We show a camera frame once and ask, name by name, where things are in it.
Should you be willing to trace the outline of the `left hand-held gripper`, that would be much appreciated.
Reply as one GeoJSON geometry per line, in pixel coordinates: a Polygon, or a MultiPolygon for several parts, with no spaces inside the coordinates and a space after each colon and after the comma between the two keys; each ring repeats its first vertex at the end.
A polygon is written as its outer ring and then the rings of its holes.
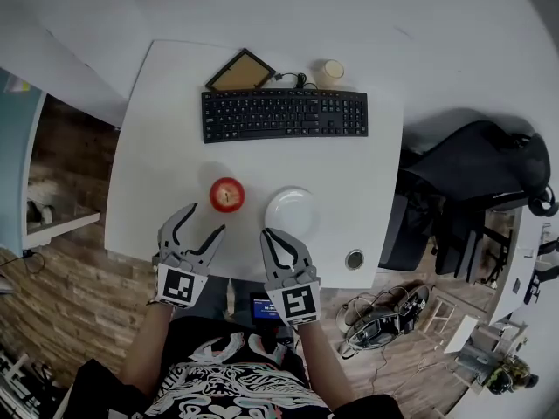
{"type": "Polygon", "coordinates": [[[210,262],[224,239],[226,226],[222,224],[215,229],[198,250],[181,252],[178,231],[196,208],[197,203],[182,207],[158,230],[159,252],[153,258],[155,294],[151,304],[191,308],[208,281],[210,262]]]}

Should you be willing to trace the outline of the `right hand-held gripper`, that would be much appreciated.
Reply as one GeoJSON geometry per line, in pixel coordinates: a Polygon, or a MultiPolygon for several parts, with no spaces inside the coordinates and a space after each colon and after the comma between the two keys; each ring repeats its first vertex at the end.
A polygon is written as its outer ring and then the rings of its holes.
{"type": "Polygon", "coordinates": [[[321,279],[312,265],[307,246],[289,233],[274,228],[261,231],[260,246],[268,278],[266,293],[281,320],[287,326],[320,320],[321,279]],[[275,244],[291,256],[291,264],[280,262],[275,244]],[[295,272],[285,276],[287,270],[295,272]]]}

